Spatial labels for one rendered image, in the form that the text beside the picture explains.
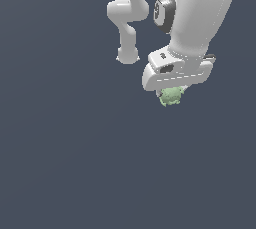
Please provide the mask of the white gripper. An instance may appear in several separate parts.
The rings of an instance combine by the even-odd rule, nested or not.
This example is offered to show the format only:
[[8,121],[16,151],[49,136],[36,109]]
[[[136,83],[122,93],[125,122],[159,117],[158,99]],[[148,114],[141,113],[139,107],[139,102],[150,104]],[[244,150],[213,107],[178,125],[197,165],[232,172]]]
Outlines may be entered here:
[[146,91],[160,91],[203,83],[211,74],[215,60],[214,54],[208,54],[197,63],[189,57],[176,58],[166,48],[161,48],[148,55],[148,64],[142,75],[142,86]]

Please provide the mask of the small green lumpy object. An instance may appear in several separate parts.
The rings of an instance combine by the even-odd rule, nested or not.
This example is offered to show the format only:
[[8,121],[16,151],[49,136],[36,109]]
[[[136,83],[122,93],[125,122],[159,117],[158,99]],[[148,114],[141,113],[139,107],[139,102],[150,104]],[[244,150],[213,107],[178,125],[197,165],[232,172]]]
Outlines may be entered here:
[[166,107],[167,105],[179,104],[181,95],[184,93],[182,87],[166,88],[161,90],[159,96],[160,103]]

